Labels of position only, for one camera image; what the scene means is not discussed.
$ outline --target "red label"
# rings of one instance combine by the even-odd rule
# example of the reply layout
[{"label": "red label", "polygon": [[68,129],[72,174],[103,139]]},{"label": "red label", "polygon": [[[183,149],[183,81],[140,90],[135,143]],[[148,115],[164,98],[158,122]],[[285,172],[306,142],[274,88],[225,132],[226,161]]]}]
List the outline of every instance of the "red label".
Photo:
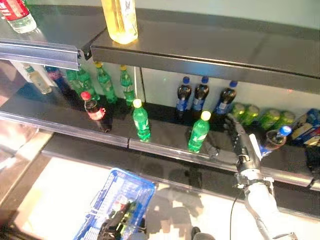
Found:
[{"label": "red label", "polygon": [[89,114],[89,117],[92,119],[92,120],[100,120],[102,119],[105,114],[106,114],[106,109],[104,108],[100,108],[99,111],[97,112],[88,112]]},{"label": "red label", "polygon": [[0,0],[0,12],[8,21],[21,19],[29,14],[22,0]]}]

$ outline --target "black cable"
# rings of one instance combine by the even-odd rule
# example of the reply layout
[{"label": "black cable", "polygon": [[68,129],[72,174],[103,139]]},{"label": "black cable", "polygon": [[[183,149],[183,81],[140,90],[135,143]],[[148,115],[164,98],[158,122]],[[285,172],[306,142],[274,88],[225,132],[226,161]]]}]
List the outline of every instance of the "black cable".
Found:
[{"label": "black cable", "polygon": [[240,197],[240,195],[242,194],[242,191],[239,192],[239,194],[235,197],[233,203],[232,203],[232,207],[231,207],[231,213],[230,213],[230,240],[231,240],[231,220],[232,220],[232,211],[234,210],[234,206],[235,203],[237,201],[237,199]]}]

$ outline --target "white floor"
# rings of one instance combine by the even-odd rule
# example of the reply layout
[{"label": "white floor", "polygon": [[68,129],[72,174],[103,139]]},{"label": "white floor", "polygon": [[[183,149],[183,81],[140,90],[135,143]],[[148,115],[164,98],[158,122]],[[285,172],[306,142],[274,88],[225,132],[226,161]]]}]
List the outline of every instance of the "white floor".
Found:
[{"label": "white floor", "polygon": [[[72,240],[109,169],[52,158],[20,205],[15,223],[46,240]],[[150,240],[191,240],[192,226],[216,240],[229,239],[232,200],[195,194],[160,183],[146,214]],[[320,219],[283,214],[299,240],[320,239]],[[244,224],[249,231],[244,231]],[[232,214],[232,240],[262,240],[241,203]]]}]

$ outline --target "yellow liquid bottle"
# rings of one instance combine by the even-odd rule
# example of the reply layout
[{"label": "yellow liquid bottle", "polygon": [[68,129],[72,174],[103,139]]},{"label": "yellow liquid bottle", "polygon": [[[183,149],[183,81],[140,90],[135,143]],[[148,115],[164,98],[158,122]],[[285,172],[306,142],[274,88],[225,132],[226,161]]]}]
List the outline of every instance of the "yellow liquid bottle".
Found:
[{"label": "yellow liquid bottle", "polygon": [[128,44],[138,38],[135,0],[101,0],[110,38]]}]

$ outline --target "red bottle cap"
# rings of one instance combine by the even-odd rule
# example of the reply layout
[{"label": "red bottle cap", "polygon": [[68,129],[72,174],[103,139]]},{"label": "red bottle cap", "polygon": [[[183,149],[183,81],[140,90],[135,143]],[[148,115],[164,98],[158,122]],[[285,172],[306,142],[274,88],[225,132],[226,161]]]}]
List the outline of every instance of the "red bottle cap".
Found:
[{"label": "red bottle cap", "polygon": [[90,92],[88,92],[88,91],[83,91],[83,92],[81,93],[81,98],[82,98],[83,100],[85,100],[85,101],[90,100],[90,99],[91,99],[91,94],[90,94]]}]

